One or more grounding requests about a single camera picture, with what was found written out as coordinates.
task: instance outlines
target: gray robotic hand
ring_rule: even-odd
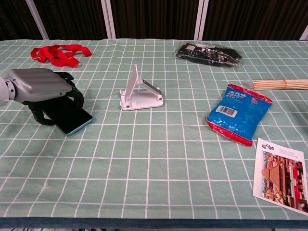
[[[36,121],[51,126],[54,122],[44,118],[42,110],[47,100],[69,96],[78,106],[83,106],[83,95],[73,79],[67,72],[46,68],[11,70],[4,79],[0,77],[0,106],[5,106],[9,100],[28,105]]]

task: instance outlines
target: dark curtain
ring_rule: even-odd
[[[0,40],[10,39],[42,39],[24,0],[0,0]]]
[[[117,38],[193,39],[198,0],[111,0]]]
[[[100,0],[34,0],[49,39],[106,39]]]
[[[308,0],[210,0],[203,40],[299,39]]]

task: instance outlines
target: white phone stand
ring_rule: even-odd
[[[146,90],[134,92],[136,85],[141,85]],[[147,81],[139,77],[137,65],[134,65],[133,71],[127,81],[126,89],[120,90],[120,94],[120,105],[125,111],[160,107],[164,104],[161,90],[153,87]]]

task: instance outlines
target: phone screen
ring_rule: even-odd
[[[45,114],[66,134],[72,135],[93,121],[93,117],[67,96],[46,101]]]

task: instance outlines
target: green checkered tablecloth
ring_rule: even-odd
[[[80,43],[93,55],[59,68],[32,61],[34,47]],[[308,219],[252,196],[258,137],[308,160],[308,91],[265,91],[274,100],[244,147],[210,130],[205,117],[227,84],[308,78],[308,42],[216,42],[243,53],[243,66],[176,59],[177,40],[0,42],[0,75],[44,67],[75,77],[94,122],[66,137],[37,124],[19,103],[0,108],[0,217]],[[122,111],[132,64],[164,94],[164,106]]]

